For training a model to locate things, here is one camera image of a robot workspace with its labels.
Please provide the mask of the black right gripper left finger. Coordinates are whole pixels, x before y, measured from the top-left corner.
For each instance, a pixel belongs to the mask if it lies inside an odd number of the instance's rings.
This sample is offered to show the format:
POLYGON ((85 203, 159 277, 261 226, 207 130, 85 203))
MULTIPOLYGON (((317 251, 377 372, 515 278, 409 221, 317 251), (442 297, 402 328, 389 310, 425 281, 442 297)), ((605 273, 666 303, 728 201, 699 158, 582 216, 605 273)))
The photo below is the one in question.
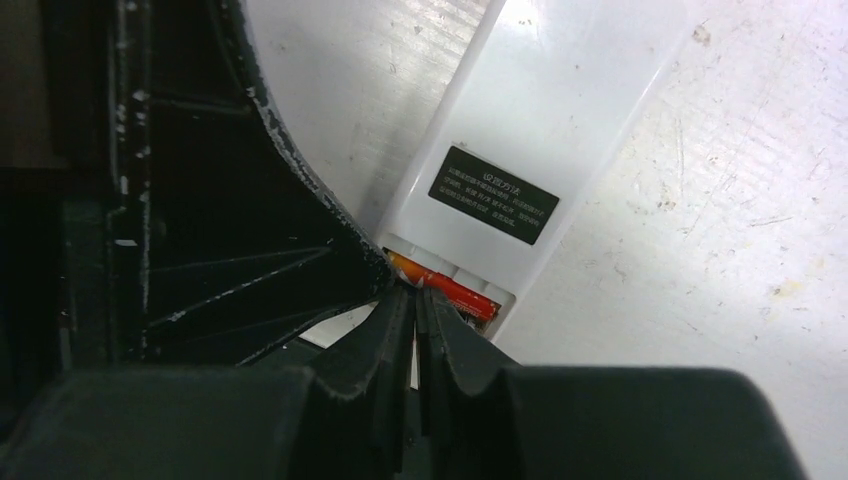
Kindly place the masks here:
POLYGON ((392 289, 312 361, 76 371, 24 416, 5 479, 390 479, 415 297, 392 289))

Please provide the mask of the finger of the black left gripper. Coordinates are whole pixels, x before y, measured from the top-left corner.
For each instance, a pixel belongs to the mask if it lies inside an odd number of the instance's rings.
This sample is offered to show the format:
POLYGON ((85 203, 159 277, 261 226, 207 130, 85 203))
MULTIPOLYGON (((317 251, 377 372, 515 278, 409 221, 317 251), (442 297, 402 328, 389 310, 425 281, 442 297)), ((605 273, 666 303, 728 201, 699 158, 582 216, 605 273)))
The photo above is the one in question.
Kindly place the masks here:
POLYGON ((245 2, 41 8, 67 362, 249 364, 391 285, 278 113, 245 2))

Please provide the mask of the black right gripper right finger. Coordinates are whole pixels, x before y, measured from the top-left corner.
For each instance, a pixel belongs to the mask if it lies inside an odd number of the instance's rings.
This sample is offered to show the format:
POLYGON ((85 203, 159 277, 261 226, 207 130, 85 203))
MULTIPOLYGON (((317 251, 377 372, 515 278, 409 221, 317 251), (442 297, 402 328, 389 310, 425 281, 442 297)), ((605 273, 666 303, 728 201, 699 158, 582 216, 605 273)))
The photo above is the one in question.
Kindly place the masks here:
POLYGON ((801 479, 767 399, 721 369, 523 366, 445 294, 416 297, 437 479, 801 479))

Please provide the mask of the red orange battery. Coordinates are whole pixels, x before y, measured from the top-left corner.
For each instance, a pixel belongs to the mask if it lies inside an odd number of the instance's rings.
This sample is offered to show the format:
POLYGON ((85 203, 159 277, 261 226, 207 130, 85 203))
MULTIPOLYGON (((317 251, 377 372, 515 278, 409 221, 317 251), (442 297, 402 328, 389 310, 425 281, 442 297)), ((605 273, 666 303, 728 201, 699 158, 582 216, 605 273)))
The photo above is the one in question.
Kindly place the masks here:
POLYGON ((403 281, 416 288, 432 287, 441 290, 460 312, 470 315, 475 320, 489 322, 494 320, 499 312, 498 303, 457 283, 452 278, 391 250, 387 250, 386 253, 403 281))

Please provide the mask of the white red remote control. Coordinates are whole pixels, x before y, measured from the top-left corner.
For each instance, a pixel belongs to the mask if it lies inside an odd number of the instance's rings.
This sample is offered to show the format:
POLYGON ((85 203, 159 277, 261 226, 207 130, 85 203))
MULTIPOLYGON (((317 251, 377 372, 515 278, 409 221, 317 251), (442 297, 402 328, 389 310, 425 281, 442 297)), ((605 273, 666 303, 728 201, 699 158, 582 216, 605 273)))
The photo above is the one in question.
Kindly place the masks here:
POLYGON ((374 232, 500 305, 497 339, 691 27, 685 1, 493 1, 374 232))

